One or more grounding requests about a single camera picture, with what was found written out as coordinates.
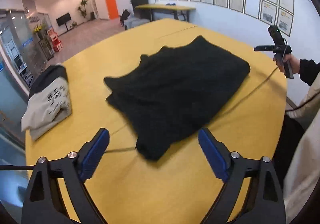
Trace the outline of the person's right forearm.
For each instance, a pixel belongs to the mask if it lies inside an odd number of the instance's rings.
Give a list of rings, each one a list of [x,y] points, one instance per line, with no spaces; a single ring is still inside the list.
[[[320,63],[316,64],[313,60],[300,60],[299,76],[304,83],[308,84],[308,86],[313,84],[319,72]]]

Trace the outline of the person's right hand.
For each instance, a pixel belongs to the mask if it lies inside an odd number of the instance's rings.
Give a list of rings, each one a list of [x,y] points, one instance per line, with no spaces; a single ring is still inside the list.
[[[299,74],[299,71],[300,71],[300,60],[297,59],[294,55],[286,54],[284,56],[284,58],[283,58],[283,61],[277,60],[276,55],[274,55],[273,61],[276,62],[276,65],[279,68],[280,72],[285,73],[284,63],[285,62],[289,62],[291,67],[292,67],[292,73],[293,74]]]

